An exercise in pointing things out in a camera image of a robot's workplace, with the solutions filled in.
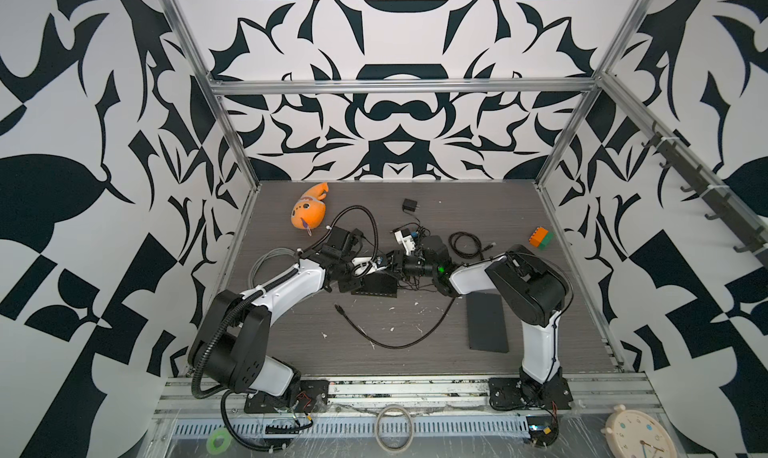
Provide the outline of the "black network switch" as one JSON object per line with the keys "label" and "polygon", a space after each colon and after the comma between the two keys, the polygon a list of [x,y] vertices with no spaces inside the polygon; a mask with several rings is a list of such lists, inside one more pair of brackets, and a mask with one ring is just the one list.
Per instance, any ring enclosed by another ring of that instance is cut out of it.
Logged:
{"label": "black network switch", "polygon": [[361,279],[361,284],[352,290],[353,295],[396,298],[399,282],[387,273],[371,273]]}

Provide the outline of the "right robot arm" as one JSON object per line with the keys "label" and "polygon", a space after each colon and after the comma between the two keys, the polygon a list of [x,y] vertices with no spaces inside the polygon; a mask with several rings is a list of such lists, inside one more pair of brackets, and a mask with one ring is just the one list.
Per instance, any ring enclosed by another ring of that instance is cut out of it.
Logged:
{"label": "right robot arm", "polygon": [[398,278],[427,277],[445,296],[498,292],[522,322],[523,375],[544,385],[560,371],[558,322],[572,287],[552,263],[526,246],[516,244],[490,258],[458,263],[436,235],[424,238],[418,250],[395,250],[377,262]]}

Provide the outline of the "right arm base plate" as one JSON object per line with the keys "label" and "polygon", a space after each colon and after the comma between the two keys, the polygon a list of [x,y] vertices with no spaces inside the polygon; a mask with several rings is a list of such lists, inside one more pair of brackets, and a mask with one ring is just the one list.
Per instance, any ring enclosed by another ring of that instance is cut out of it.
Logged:
{"label": "right arm base plate", "polygon": [[544,384],[533,378],[490,378],[489,404],[497,411],[545,408],[569,410],[573,401],[568,382],[556,375]]}

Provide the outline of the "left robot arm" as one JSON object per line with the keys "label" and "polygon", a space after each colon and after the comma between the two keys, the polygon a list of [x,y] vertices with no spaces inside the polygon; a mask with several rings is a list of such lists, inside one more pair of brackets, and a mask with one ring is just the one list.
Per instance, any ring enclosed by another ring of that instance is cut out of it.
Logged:
{"label": "left robot arm", "polygon": [[219,392],[291,396],[300,373],[267,355],[271,326],[293,306],[364,273],[353,262],[362,231],[329,230],[285,271],[242,292],[223,290],[211,302],[190,347],[192,396]]}

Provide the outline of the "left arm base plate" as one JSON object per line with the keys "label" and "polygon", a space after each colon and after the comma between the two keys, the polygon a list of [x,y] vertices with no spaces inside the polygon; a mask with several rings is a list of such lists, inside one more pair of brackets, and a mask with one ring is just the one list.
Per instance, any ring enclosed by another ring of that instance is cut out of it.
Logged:
{"label": "left arm base plate", "polygon": [[266,414],[280,412],[311,413],[327,405],[330,382],[319,379],[294,380],[282,395],[274,396],[263,391],[249,394],[244,412]]}

